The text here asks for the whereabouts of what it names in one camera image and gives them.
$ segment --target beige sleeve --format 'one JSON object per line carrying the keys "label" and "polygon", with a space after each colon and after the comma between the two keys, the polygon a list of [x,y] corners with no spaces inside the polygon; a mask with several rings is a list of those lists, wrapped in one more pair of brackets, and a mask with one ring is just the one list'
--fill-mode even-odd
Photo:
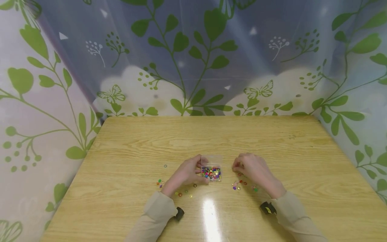
{"label": "beige sleeve", "polygon": [[176,214],[173,200],[161,192],[155,192],[124,242],[156,242],[169,219]]}
{"label": "beige sleeve", "polygon": [[321,231],[306,215],[299,199],[291,192],[271,200],[277,210],[278,223],[289,231],[297,242],[327,242]]}

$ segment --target curtain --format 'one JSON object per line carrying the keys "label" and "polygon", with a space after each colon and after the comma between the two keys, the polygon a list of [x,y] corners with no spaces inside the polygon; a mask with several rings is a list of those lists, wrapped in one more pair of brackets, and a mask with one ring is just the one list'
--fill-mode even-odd
{"label": "curtain", "polygon": [[386,6],[0,0],[0,238],[39,239],[111,116],[314,115],[387,203]]}

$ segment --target hand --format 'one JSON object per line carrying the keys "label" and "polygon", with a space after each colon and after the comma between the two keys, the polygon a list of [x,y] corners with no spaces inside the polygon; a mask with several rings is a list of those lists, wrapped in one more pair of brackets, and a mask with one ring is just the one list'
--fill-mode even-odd
{"label": "hand", "polygon": [[202,172],[201,166],[202,156],[199,154],[188,160],[185,160],[171,178],[164,184],[161,192],[168,197],[172,197],[175,191],[181,185],[188,185],[191,183],[209,183],[209,179],[198,176],[197,174]]}
{"label": "hand", "polygon": [[280,198],[286,193],[282,183],[271,173],[265,160],[260,156],[251,153],[239,154],[232,168],[234,172],[243,173],[262,187],[273,199]]}

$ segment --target table surface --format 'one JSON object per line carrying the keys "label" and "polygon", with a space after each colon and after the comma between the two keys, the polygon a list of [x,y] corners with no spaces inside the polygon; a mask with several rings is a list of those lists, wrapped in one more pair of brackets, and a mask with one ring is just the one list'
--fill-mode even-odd
{"label": "table surface", "polygon": [[185,215],[158,241],[293,241],[260,211],[262,190],[244,177],[233,190],[231,164],[245,152],[265,157],[330,241],[386,241],[387,207],[329,134],[313,117],[284,116],[108,118],[41,241],[122,241],[157,180],[197,154],[223,156],[222,181],[181,188]]}

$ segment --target clear plastic box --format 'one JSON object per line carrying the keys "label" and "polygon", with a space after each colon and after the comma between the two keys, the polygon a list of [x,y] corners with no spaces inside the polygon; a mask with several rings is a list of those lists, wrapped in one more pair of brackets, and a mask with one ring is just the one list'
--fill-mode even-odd
{"label": "clear plastic box", "polygon": [[210,181],[220,182],[222,180],[222,156],[213,154],[203,154],[201,159],[202,177]]}

